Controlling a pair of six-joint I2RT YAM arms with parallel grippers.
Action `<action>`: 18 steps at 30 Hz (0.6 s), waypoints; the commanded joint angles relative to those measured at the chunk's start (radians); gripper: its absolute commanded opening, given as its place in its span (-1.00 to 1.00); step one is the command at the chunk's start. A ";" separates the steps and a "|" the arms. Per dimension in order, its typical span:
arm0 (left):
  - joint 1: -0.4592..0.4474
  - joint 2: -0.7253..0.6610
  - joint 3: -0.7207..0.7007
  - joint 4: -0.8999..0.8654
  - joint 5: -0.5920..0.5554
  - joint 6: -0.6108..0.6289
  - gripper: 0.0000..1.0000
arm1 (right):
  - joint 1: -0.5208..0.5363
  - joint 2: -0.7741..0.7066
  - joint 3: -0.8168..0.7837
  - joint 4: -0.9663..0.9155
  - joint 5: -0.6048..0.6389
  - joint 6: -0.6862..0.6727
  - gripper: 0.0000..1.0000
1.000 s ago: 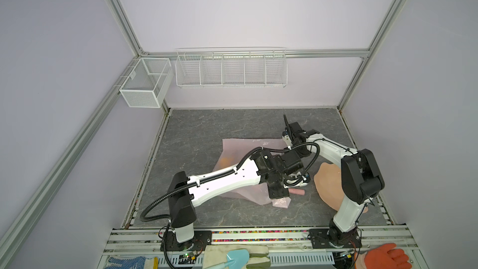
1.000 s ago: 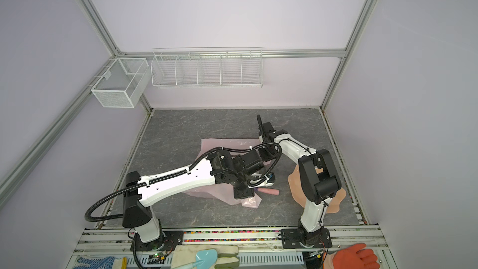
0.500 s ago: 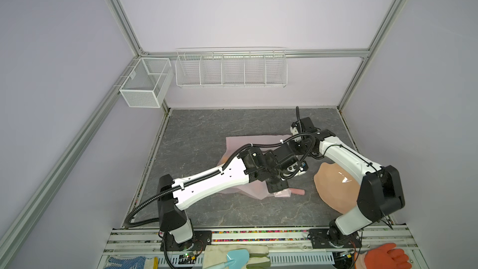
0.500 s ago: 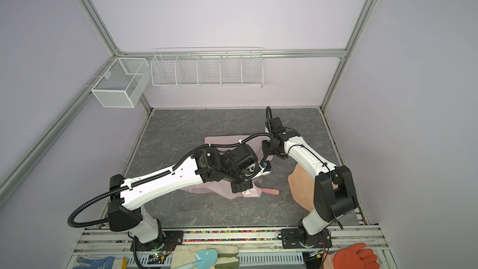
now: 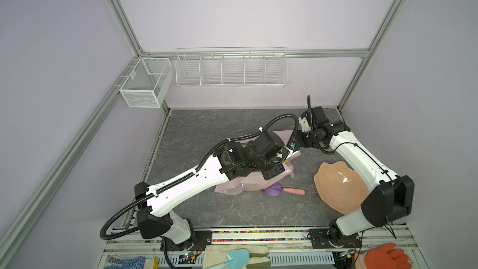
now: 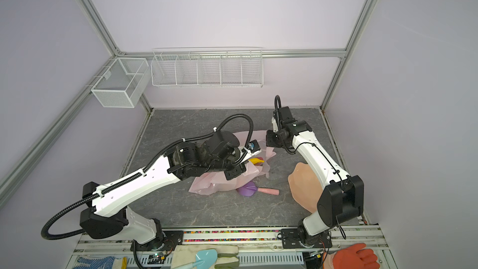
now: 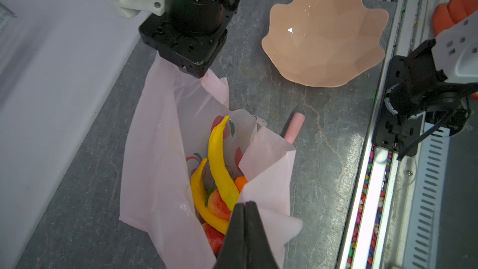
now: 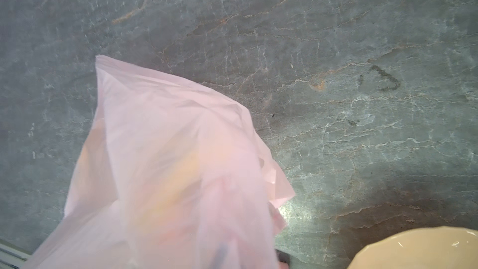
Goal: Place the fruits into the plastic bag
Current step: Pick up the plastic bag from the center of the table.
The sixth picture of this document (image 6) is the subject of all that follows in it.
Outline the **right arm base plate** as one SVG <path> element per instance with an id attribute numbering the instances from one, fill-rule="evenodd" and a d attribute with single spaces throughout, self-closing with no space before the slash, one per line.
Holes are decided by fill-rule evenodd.
<path id="1" fill-rule="evenodd" d="M 328 231 L 309 235 L 302 227 L 281 229 L 278 233 L 284 249 L 328 249 L 332 247 Z"/>

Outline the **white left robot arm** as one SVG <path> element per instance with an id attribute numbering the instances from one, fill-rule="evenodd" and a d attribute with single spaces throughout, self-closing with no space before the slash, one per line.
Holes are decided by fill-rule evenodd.
<path id="1" fill-rule="evenodd" d="M 86 233 L 93 239 L 107 239 L 129 232 L 141 244 L 162 240 L 160 222 L 135 214 L 129 204 L 165 186 L 199 177 L 210 171 L 223 172 L 228 180 L 245 172 L 245 161 L 260 151 L 256 141 L 246 138 L 241 146 L 230 132 L 213 133 L 175 141 L 162 149 L 145 167 L 108 184 L 84 186 L 83 198 L 49 219 L 41 230 L 46 240 L 60 240 Z M 81 228 L 52 234 L 60 218 L 86 204 L 80 214 Z"/>

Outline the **pink printed plastic bag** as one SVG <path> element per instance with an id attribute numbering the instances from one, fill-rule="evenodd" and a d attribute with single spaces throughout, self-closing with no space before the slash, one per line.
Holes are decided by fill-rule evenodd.
<path id="1" fill-rule="evenodd" d="M 226 180 L 225 173 L 214 172 L 205 173 L 195 178 L 189 192 L 202 196 L 209 196 L 217 192 L 232 191 L 244 186 L 259 176 L 269 178 L 270 165 L 268 161 L 276 155 L 273 148 L 266 146 L 266 130 L 254 131 L 252 139 L 256 139 L 261 147 L 261 152 L 253 158 L 261 158 L 265 162 L 262 164 L 252 164 L 249 160 L 244 163 L 246 171 L 238 177 Z"/>

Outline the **yellow banana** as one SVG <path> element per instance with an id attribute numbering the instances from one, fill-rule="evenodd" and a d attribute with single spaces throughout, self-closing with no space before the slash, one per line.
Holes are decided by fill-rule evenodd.
<path id="1" fill-rule="evenodd" d="M 250 158 L 249 161 L 250 161 L 252 164 L 254 164 L 254 165 L 256 165 L 256 164 L 262 164 L 262 163 L 265 162 L 265 161 L 264 161 L 263 159 L 261 159 L 261 158 Z"/>

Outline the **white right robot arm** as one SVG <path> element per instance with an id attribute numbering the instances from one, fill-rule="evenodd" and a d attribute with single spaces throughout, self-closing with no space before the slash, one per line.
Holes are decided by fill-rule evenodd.
<path id="1" fill-rule="evenodd" d="M 275 107 L 273 129 L 266 132 L 266 145 L 300 154 L 322 186 L 317 211 L 299 222 L 297 230 L 282 235 L 305 247 L 327 243 L 328 231 L 363 215 L 364 183 L 342 169 L 319 143 L 310 125 L 293 118 L 288 107 Z"/>

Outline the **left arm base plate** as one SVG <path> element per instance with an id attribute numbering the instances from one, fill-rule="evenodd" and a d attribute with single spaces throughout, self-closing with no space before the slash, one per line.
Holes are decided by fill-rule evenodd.
<path id="1" fill-rule="evenodd" d="M 183 230 L 167 230 L 163 231 L 161 239 L 154 239 L 147 244 L 138 244 L 136 246 L 137 252 L 149 251 L 173 251 L 178 245 L 183 242 Z"/>

